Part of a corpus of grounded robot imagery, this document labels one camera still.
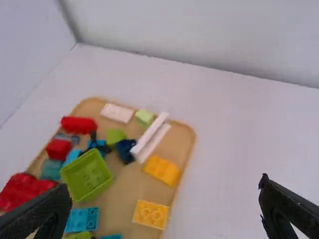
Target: light green lego brick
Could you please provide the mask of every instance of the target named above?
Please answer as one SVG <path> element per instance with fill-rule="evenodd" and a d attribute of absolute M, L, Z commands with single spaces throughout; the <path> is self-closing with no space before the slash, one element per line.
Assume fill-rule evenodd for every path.
<path fill-rule="evenodd" d="M 76 233 L 72 234 L 68 237 L 64 237 L 64 239 L 91 239 L 92 234 L 90 232 L 82 232 L 82 233 Z"/>
<path fill-rule="evenodd" d="M 135 117 L 141 126 L 150 126 L 154 120 L 154 114 L 145 110 L 139 110 L 135 113 Z"/>
<path fill-rule="evenodd" d="M 117 142 L 126 139 L 125 133 L 121 129 L 107 129 L 106 130 L 106 143 L 113 146 Z"/>

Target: lego block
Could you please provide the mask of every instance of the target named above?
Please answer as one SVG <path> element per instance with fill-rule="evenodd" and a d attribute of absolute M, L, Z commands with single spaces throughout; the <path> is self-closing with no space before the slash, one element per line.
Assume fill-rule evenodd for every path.
<path fill-rule="evenodd" d="M 133 113 L 134 110 L 115 104 L 106 104 L 101 111 L 101 115 L 123 123 L 128 123 L 132 118 Z"/>
<path fill-rule="evenodd" d="M 99 208 L 72 209 L 64 232 L 95 231 L 98 226 L 98 219 Z"/>
<path fill-rule="evenodd" d="M 66 156 L 66 160 L 64 161 L 64 163 L 62 164 L 62 167 L 65 167 L 66 165 L 70 164 L 71 162 L 73 162 L 75 159 L 77 159 L 79 157 L 79 155 L 81 154 L 82 150 L 80 149 L 73 149 L 71 150 L 68 155 Z"/>
<path fill-rule="evenodd" d="M 51 160 L 65 161 L 67 154 L 72 149 L 72 144 L 67 140 L 55 139 L 46 146 L 46 152 Z"/>
<path fill-rule="evenodd" d="M 110 128 L 106 130 L 106 141 L 108 145 L 114 146 L 117 142 L 126 139 L 126 135 L 121 129 Z"/>
<path fill-rule="evenodd" d="M 155 148 L 163 139 L 163 137 L 165 136 L 165 134 L 168 132 L 169 129 L 170 129 L 169 123 L 164 123 L 159 127 L 159 129 L 155 132 L 152 138 L 150 138 L 147 144 L 141 149 L 139 154 L 135 156 L 137 158 L 137 161 L 140 164 L 144 163 L 145 160 L 148 159 L 150 154 L 155 150 Z"/>
<path fill-rule="evenodd" d="M 0 211 L 9 212 L 57 184 L 50 180 L 37 180 L 27 173 L 14 174 L 0 192 Z"/>
<path fill-rule="evenodd" d="M 43 162 L 42 173 L 40 179 L 49 179 L 58 181 L 61 178 L 60 170 L 62 168 L 62 162 L 58 160 L 47 159 Z"/>
<path fill-rule="evenodd" d="M 135 113 L 135 118 L 140 126 L 147 128 L 152 124 L 154 120 L 154 114 L 145 110 L 139 110 Z"/>
<path fill-rule="evenodd" d="M 135 145 L 136 140 L 134 139 L 123 139 L 115 144 L 118 155 L 125 164 L 135 161 L 133 155 L 130 153 L 131 148 Z"/>
<path fill-rule="evenodd" d="M 146 161 L 143 170 L 171 187 L 177 183 L 180 176 L 180 169 L 176 164 L 156 155 Z"/>
<path fill-rule="evenodd" d="M 60 140 L 70 141 L 73 146 L 77 146 L 77 145 L 79 145 L 79 143 L 80 143 L 80 136 L 78 136 L 78 135 L 68 136 L 68 135 L 63 134 L 63 133 L 61 133 L 61 132 L 58 132 L 58 133 L 53 137 L 53 139 L 60 139 Z"/>
<path fill-rule="evenodd" d="M 68 237 L 64 237 L 64 239 L 91 239 L 92 234 L 90 232 L 81 232 L 81 233 L 75 233 Z"/>
<path fill-rule="evenodd" d="M 169 207 L 138 200 L 133 216 L 133 222 L 148 227 L 164 230 Z"/>
<path fill-rule="evenodd" d="M 109 150 L 106 150 L 106 151 L 104 150 L 105 147 L 108 147 L 106 145 L 106 141 L 105 140 L 99 139 L 96 142 L 92 142 L 92 140 L 90 139 L 89 142 L 88 142 L 87 150 L 90 150 L 92 148 L 97 148 L 100 151 L 101 156 L 104 158 L 106 153 L 109 152 Z"/>
<path fill-rule="evenodd" d="M 104 237 L 101 237 L 100 239 L 123 239 L 123 237 L 121 234 L 116 234 L 116 235 L 104 236 Z"/>
<path fill-rule="evenodd" d="M 144 161 L 146 160 L 145 158 L 145 153 L 143 154 L 142 157 L 139 157 L 142 149 L 144 147 L 147 147 L 147 143 L 152 139 L 152 137 L 157 134 L 158 130 L 161 129 L 161 131 L 159 132 L 159 137 L 157 136 L 157 140 L 156 142 L 158 142 L 158 138 L 162 138 L 165 133 L 168 131 L 169 128 L 167 128 L 167 126 L 163 126 L 162 125 L 165 123 L 165 121 L 168 118 L 168 113 L 161 113 L 156 119 L 155 121 L 152 123 L 152 125 L 146 130 L 146 132 L 142 135 L 142 137 L 139 139 L 137 145 L 135 145 L 132 149 L 131 149 L 131 153 L 132 155 L 135 157 L 135 159 L 137 159 L 137 161 L 142 164 L 144 163 Z"/>
<path fill-rule="evenodd" d="M 63 167 L 61 177 L 76 202 L 98 197 L 113 182 L 111 171 L 95 148 Z"/>
<path fill-rule="evenodd" d="M 96 131 L 98 126 L 91 118 L 84 117 L 63 117 L 61 120 L 62 128 L 67 133 L 87 134 Z"/>

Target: white lego brick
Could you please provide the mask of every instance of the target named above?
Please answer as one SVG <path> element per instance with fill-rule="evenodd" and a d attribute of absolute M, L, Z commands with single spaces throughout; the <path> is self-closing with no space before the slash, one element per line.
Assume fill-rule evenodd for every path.
<path fill-rule="evenodd" d="M 107 103 L 101 111 L 101 115 L 123 123 L 128 123 L 133 113 L 134 110 L 109 103 Z"/>
<path fill-rule="evenodd" d="M 161 127 L 161 125 L 167 120 L 168 113 L 160 113 L 160 115 L 155 119 L 151 126 L 146 130 L 142 137 L 138 140 L 137 145 L 135 145 L 130 152 L 137 156 L 140 151 L 145 147 L 148 141 L 153 137 L 156 131 Z"/>
<path fill-rule="evenodd" d="M 148 143 L 141 149 L 141 151 L 136 155 L 136 160 L 143 164 L 146 159 L 150 156 L 150 154 L 154 151 L 156 146 L 160 143 L 161 139 L 170 129 L 169 123 L 162 124 L 159 129 L 155 132 L 152 138 L 148 141 Z"/>

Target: blue lego brick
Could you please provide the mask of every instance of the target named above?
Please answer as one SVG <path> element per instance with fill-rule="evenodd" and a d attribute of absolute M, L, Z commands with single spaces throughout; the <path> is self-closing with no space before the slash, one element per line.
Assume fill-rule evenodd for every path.
<path fill-rule="evenodd" d="M 88 142 L 88 147 L 87 147 L 87 150 L 91 149 L 91 148 L 95 148 L 97 145 L 99 146 L 104 146 L 106 145 L 106 141 L 105 140 L 97 140 L 96 143 L 92 143 L 92 140 L 90 139 L 89 142 Z M 100 154 L 102 155 L 102 157 L 104 158 L 105 157 L 105 152 L 103 151 L 100 151 Z"/>
<path fill-rule="evenodd" d="M 99 208 L 88 208 L 86 230 L 95 231 L 99 223 Z"/>
<path fill-rule="evenodd" d="M 66 156 L 66 159 L 64 163 L 62 164 L 62 167 L 65 167 L 66 165 L 72 163 L 75 159 L 78 158 L 82 151 L 80 149 L 73 149 L 69 152 L 69 154 Z"/>
<path fill-rule="evenodd" d="M 40 179 L 48 179 L 58 181 L 61 178 L 60 170 L 62 168 L 62 162 L 59 160 L 47 159 L 43 162 L 42 173 Z"/>
<path fill-rule="evenodd" d="M 95 231 L 98 227 L 99 208 L 72 209 L 64 229 L 65 233 Z"/>
<path fill-rule="evenodd" d="M 123 239 L 123 237 L 121 234 L 116 234 L 116 235 L 104 236 L 104 237 L 101 237 L 100 239 Z"/>
<path fill-rule="evenodd" d="M 135 161 L 133 155 L 130 153 L 131 148 L 135 145 L 135 139 L 123 139 L 115 144 L 119 157 L 125 164 Z"/>
<path fill-rule="evenodd" d="M 79 233 L 86 231 L 88 218 L 87 209 L 72 209 L 66 223 L 65 233 Z"/>

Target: lime green lego brick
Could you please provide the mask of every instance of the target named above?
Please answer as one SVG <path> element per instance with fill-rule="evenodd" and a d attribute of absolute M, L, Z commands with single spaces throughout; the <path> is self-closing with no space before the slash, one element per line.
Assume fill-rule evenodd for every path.
<path fill-rule="evenodd" d="M 64 237 L 64 239 L 91 239 L 92 234 L 90 232 L 82 232 L 82 233 L 76 233 L 72 234 L 68 237 Z"/>
<path fill-rule="evenodd" d="M 113 175 L 96 148 L 63 167 L 61 177 L 76 202 L 97 198 L 113 182 Z"/>
<path fill-rule="evenodd" d="M 106 142 L 108 145 L 113 146 L 123 139 L 126 139 L 126 135 L 123 130 L 116 128 L 106 130 Z"/>
<path fill-rule="evenodd" d="M 154 114 L 147 112 L 145 110 L 137 111 L 135 113 L 135 117 L 136 117 L 137 122 L 143 127 L 150 126 L 154 120 Z"/>

